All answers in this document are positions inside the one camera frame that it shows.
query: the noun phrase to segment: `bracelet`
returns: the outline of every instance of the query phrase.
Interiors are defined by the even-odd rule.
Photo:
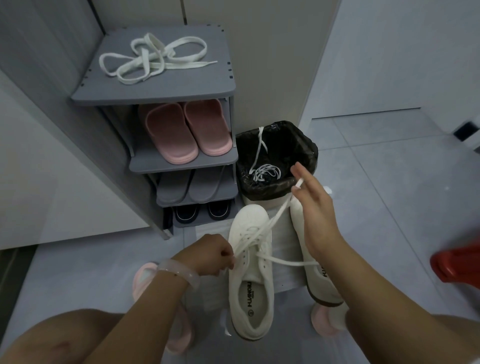
[[[186,265],[180,263],[178,260],[164,260],[158,265],[157,271],[159,270],[165,270],[167,272],[182,277],[192,286],[194,290],[196,290],[200,286],[200,276],[198,275],[198,273],[191,270]]]

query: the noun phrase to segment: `shoe rack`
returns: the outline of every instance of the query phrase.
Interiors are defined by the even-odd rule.
[[[203,61],[217,61],[206,67],[186,70],[165,70],[144,82],[124,85],[115,77],[106,76],[100,69],[98,58],[103,53],[114,52],[133,55],[130,42],[142,38],[146,33],[154,34],[164,44],[184,36],[197,36],[207,43],[207,54]],[[185,44],[176,49],[177,56],[182,57],[198,52],[197,44]],[[125,60],[112,60],[107,67],[118,67]],[[143,70],[134,71],[128,77],[135,77]],[[133,173],[146,174],[158,187],[162,173],[178,170],[193,170],[214,166],[225,166],[220,184],[211,201],[232,200],[229,218],[235,216],[241,208],[238,197],[235,162],[238,159],[237,143],[233,130],[233,94],[235,92],[232,65],[224,29],[217,24],[142,26],[124,27],[108,31],[100,43],[90,66],[80,85],[72,95],[72,100],[79,106],[98,107],[108,117],[130,153],[128,168]],[[226,154],[218,157],[207,156],[199,150],[198,157],[187,164],[175,165],[167,162],[157,151],[149,135],[138,119],[133,105],[184,102],[192,100],[219,99],[224,118],[230,130],[233,147]],[[119,106],[130,106],[127,117],[120,117]],[[192,204],[188,194],[174,206]],[[197,219],[190,224],[181,224],[175,217],[173,225],[177,227],[196,226],[213,222],[207,212],[206,204],[200,207]]]

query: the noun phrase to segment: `forearm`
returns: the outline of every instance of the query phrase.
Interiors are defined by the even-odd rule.
[[[187,287],[183,278],[159,271],[85,363],[159,363]]]
[[[389,363],[469,363],[475,350],[378,274],[345,241],[321,263],[365,335]]]

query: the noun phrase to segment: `white shoelace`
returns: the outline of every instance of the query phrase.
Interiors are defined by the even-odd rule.
[[[248,174],[252,174],[254,173],[253,175],[253,180],[255,182],[257,181],[261,181],[261,182],[264,182],[265,179],[264,179],[264,175],[266,174],[269,174],[271,175],[272,177],[276,177],[276,179],[280,179],[280,177],[282,176],[282,172],[280,171],[280,168],[277,167],[277,166],[273,166],[271,164],[263,164],[262,166],[260,166],[259,168],[257,169],[253,169],[255,167],[255,165],[257,164],[257,160],[258,160],[258,155],[260,154],[260,149],[262,148],[262,146],[264,146],[265,148],[265,152],[268,153],[268,149],[267,149],[267,146],[265,145],[265,142],[262,140],[262,133],[264,132],[264,127],[261,126],[258,128],[258,148],[257,148],[257,155],[255,156],[255,162],[253,162],[252,164],[252,168],[250,168],[250,171],[248,172]]]
[[[204,49],[190,56],[175,57],[174,48],[187,43],[200,44],[204,47]],[[145,47],[141,47],[139,51],[137,49],[138,46],[147,46],[148,49]],[[137,55],[137,57],[129,57],[118,53],[104,53],[98,59],[100,68],[103,72],[105,72],[105,74],[111,77],[116,76],[117,79],[125,85],[133,85],[137,82],[145,81],[151,76],[161,74],[165,69],[183,70],[188,68],[200,68],[212,63],[217,63],[217,61],[199,62],[199,60],[201,60],[205,56],[205,54],[207,54],[207,44],[203,39],[196,36],[185,36],[165,46],[153,34],[147,33],[143,38],[132,40],[130,42],[130,47],[132,48],[132,51],[135,53],[135,55]],[[105,58],[107,57],[127,59],[130,61],[121,65],[114,71],[109,71],[105,67]],[[123,76],[124,74],[131,72],[137,68],[144,69],[144,74],[142,76],[134,78],[125,78]]]
[[[302,183],[303,183],[303,178],[300,178],[295,186],[300,187]],[[278,219],[283,214],[283,212],[285,211],[285,209],[288,207],[289,204],[290,204],[290,199],[287,199],[287,201],[283,203],[283,205],[280,207],[280,209],[275,214],[275,216],[273,216],[266,224],[264,224],[260,228],[252,227],[248,229],[248,231],[244,232],[241,236],[239,245],[237,245],[237,248],[234,251],[234,255],[237,257],[245,249],[254,245],[260,245],[265,235],[267,235],[272,230],[272,228],[275,226]],[[283,264],[285,266],[303,267],[303,266],[319,265],[317,262],[314,262],[314,261],[313,262],[290,262],[288,260],[275,258],[274,256],[267,255],[260,252],[258,252],[256,255],[261,259],[270,260],[274,263]]]

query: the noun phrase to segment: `white sneaker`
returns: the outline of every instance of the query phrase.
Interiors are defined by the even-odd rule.
[[[228,236],[233,250],[268,222],[268,214],[263,207],[248,205],[242,208],[233,219]],[[257,253],[272,255],[271,231],[260,235],[237,255],[235,267],[228,276],[233,327],[247,340],[265,336],[274,314],[272,262],[259,258]]]
[[[315,259],[310,255],[305,246],[303,208],[295,196],[292,196],[290,201],[290,216],[292,218],[293,228],[299,238],[303,261],[314,262]],[[308,292],[317,303],[327,307],[335,307],[343,303],[342,297],[321,265],[306,265],[305,273],[307,275]]]

